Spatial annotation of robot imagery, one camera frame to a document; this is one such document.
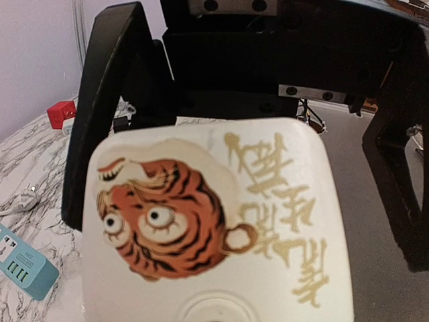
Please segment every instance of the black metal frame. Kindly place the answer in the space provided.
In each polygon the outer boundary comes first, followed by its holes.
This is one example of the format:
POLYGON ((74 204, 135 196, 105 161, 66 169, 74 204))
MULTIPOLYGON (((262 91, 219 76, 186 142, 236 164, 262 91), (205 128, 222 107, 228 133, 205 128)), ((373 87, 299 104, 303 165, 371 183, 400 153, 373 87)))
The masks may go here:
POLYGON ((368 1, 279 1, 277 17, 193 17, 186 0, 161 2, 165 49, 152 40, 140 3, 108 7, 95 19, 64 178, 66 224, 82 229, 88 162, 120 95, 136 107, 137 129, 173 125, 178 115, 294 117, 298 98, 278 95, 279 85, 294 85, 346 93, 351 113, 377 98, 363 148, 410 269, 429 270, 429 158, 421 211, 404 154, 407 128, 428 122, 422 22, 368 1))

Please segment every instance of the circular indentation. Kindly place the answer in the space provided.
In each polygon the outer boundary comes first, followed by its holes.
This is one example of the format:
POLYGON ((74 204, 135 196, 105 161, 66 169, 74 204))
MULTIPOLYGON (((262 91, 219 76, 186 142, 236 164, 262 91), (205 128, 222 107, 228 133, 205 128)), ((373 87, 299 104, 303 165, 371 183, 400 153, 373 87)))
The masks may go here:
POLYGON ((275 105, 271 103, 264 103, 259 106, 259 110, 264 113, 272 113, 275 110, 275 105))
POLYGON ((370 76, 371 74, 369 73, 369 70, 363 69, 357 74, 357 79, 360 81, 366 81, 370 76))
POLYGON ((283 26, 287 30, 296 30, 302 24, 302 18, 295 12, 287 12, 282 18, 283 26))
POLYGON ((288 87, 286 89, 286 94, 288 94, 290 96, 296 95, 297 92, 298 92, 298 90, 296 89, 296 87, 288 87))
POLYGON ((254 0, 254 2, 252 2, 252 8, 256 12, 262 12, 267 9, 267 3, 264 0, 254 0))
POLYGON ((217 1, 215 0, 206 0, 204 2, 204 8, 207 11, 216 11, 219 5, 217 4, 217 1))
POLYGON ((330 101, 334 95, 331 92, 324 92, 322 97, 325 101, 330 101))
POLYGON ((226 292, 198 295, 179 312, 178 322, 258 322, 245 301, 226 292))

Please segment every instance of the power cord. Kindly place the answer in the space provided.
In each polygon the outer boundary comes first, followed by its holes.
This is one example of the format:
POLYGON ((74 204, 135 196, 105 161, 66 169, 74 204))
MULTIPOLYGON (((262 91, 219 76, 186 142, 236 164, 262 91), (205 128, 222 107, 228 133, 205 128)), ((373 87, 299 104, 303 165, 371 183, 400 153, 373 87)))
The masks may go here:
POLYGON ((37 194, 36 189, 37 187, 33 186, 30 189, 22 190, 19 202, 8 210, 0 211, 0 217, 32 210, 41 199, 41 196, 37 194))
POLYGON ((300 103, 303 106, 304 110, 302 111, 301 114, 297 115, 296 118, 300 119, 301 121, 303 121, 305 124, 311 126, 313 129, 316 130, 316 132, 318 134, 324 133, 326 132, 326 123, 325 121, 323 121, 319 115, 317 115, 317 113, 315 111, 313 111, 309 106, 308 106, 308 100, 307 99, 300 99, 300 103), (312 120, 311 115, 313 115, 320 124, 317 124, 317 122, 312 120))

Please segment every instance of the tiger ear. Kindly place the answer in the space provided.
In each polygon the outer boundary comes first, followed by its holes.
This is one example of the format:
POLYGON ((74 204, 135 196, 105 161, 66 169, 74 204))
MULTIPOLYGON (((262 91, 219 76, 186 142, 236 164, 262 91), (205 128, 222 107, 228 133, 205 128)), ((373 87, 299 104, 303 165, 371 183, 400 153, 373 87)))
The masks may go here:
POLYGON ((159 170, 159 165, 156 162, 145 162, 140 164, 148 178, 153 178, 159 170))
POLYGON ((257 243, 259 235, 254 226, 242 223, 234 229, 228 229, 224 238, 222 251, 226 254, 248 252, 257 243))

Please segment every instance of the teal power strip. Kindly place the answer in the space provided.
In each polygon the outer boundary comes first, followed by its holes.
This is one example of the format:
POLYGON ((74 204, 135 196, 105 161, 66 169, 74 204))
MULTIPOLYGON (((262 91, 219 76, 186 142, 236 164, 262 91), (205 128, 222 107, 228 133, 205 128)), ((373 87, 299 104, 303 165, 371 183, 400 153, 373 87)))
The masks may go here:
POLYGON ((0 270, 37 301, 46 297, 60 275, 45 256, 1 224, 0 270))

